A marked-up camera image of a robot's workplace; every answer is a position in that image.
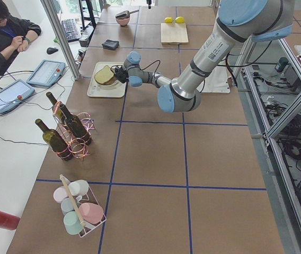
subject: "yellow lemon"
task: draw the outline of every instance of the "yellow lemon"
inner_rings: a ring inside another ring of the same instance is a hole
[[[176,23],[184,23],[184,18],[183,18],[183,17],[177,17],[177,18],[175,19],[175,22],[176,22]]]
[[[172,23],[174,20],[172,17],[166,17],[165,18],[165,23]]]

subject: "white tray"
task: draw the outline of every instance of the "white tray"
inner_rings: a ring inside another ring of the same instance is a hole
[[[89,97],[121,98],[125,95],[126,83],[121,83],[117,80],[113,83],[113,85],[103,86],[98,84],[94,79],[95,74],[106,65],[112,67],[114,65],[123,65],[123,62],[96,63],[92,79],[87,90],[87,95]]]

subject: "tablet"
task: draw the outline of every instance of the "tablet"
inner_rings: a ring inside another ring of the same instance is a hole
[[[52,60],[43,60],[27,79],[32,86],[51,87],[61,76],[66,64]]]
[[[0,114],[16,108],[24,99],[35,92],[35,89],[21,79],[0,91]]]

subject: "hand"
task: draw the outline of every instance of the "hand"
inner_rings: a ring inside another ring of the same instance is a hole
[[[26,51],[29,46],[29,43],[26,40],[22,41],[22,44],[17,48],[18,52]]]
[[[13,38],[11,46],[17,49],[22,44],[23,36],[16,36]]]

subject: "wine bottle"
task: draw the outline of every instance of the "wine bottle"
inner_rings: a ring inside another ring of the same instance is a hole
[[[55,106],[55,104],[57,103],[57,100],[55,99],[55,97],[53,96],[53,94],[51,92],[47,92],[46,96],[48,97],[48,99],[50,100],[50,102],[52,103],[52,105]],[[60,123],[62,123],[63,125],[66,125],[66,123],[65,123],[66,117],[65,117],[65,115],[62,113],[62,111],[59,108],[55,112],[55,116],[59,120]]]
[[[92,137],[90,133],[83,126],[81,120],[67,109],[64,104],[60,104],[60,110],[65,115],[65,123],[73,135],[77,138],[83,139],[85,144],[92,143]]]
[[[68,149],[67,143],[56,130],[48,128],[41,119],[36,119],[35,124],[41,129],[41,131],[43,131],[43,140],[50,146],[58,157],[62,160],[72,159],[73,154]]]

